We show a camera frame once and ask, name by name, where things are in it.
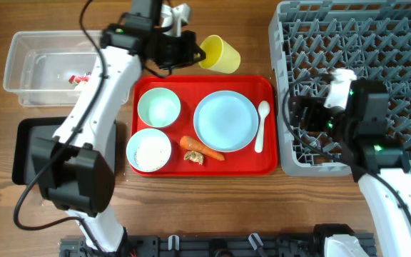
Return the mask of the light blue plate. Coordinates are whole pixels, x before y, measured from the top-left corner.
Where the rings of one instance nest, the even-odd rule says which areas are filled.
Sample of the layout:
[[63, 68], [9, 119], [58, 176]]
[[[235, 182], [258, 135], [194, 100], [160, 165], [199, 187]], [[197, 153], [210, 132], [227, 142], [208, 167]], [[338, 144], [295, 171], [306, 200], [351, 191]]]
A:
[[255, 138], [258, 112], [246, 96], [235, 91], [216, 91], [196, 106], [193, 127], [207, 147], [218, 152], [235, 152]]

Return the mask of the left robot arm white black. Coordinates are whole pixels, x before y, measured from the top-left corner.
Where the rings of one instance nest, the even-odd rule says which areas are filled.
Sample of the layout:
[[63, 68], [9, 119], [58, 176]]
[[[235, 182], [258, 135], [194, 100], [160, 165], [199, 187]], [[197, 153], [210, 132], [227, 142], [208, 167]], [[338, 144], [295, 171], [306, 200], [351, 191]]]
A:
[[115, 174], [106, 161], [108, 138], [123, 97], [146, 70], [171, 73], [206, 57], [196, 35], [186, 29], [187, 4], [133, 1], [131, 10], [108, 25], [92, 43], [98, 55], [72, 112], [51, 138], [31, 142], [35, 176], [32, 184], [85, 236], [86, 253], [128, 254], [126, 229], [116, 220], [110, 201]]

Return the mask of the white plastic spoon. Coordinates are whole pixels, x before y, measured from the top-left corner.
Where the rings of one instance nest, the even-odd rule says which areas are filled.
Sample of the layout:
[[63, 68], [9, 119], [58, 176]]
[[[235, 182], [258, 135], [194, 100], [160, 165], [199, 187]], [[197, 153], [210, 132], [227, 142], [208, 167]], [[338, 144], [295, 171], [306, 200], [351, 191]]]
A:
[[263, 151], [264, 144], [264, 132], [265, 132], [265, 119], [270, 113], [270, 105], [267, 101], [261, 101], [258, 106], [258, 115], [260, 118], [258, 132], [255, 140], [254, 150], [256, 153], [261, 153]]

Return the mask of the yellow plastic cup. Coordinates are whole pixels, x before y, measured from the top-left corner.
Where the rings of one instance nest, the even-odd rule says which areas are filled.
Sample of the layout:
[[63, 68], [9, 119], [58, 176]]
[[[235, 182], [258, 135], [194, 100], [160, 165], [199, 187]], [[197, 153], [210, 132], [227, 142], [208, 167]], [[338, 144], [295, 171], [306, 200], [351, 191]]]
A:
[[200, 45], [205, 59], [199, 62], [203, 69], [231, 74], [240, 66], [240, 54], [218, 35], [210, 35]]

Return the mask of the red snack wrapper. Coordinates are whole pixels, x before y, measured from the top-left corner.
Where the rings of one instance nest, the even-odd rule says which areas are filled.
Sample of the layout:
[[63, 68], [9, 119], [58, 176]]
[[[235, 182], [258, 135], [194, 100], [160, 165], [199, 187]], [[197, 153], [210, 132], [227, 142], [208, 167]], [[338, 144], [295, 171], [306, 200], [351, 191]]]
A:
[[74, 86], [78, 86], [81, 82], [87, 82], [90, 79], [90, 76], [91, 76], [90, 72], [84, 74], [83, 76], [73, 75], [68, 80], [68, 82]]

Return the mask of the mint green bowl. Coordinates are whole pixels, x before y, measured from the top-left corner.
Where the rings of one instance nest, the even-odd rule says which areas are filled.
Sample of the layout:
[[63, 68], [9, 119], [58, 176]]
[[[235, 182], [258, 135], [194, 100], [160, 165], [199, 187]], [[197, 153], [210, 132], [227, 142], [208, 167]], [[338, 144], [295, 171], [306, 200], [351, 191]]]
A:
[[154, 88], [139, 99], [137, 112], [144, 124], [161, 129], [172, 125], [181, 112], [181, 101], [170, 89]]

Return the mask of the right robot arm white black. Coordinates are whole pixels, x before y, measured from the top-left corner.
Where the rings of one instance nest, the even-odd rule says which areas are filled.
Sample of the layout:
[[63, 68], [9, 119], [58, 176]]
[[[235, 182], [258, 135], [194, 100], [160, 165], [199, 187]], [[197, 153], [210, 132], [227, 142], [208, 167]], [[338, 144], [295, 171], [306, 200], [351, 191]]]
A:
[[325, 98], [294, 96], [289, 89], [282, 116], [289, 131], [303, 124], [340, 144], [340, 158], [316, 147], [311, 151], [350, 167], [383, 255], [411, 256], [411, 166], [402, 144], [387, 137], [389, 98], [381, 81], [331, 81]]

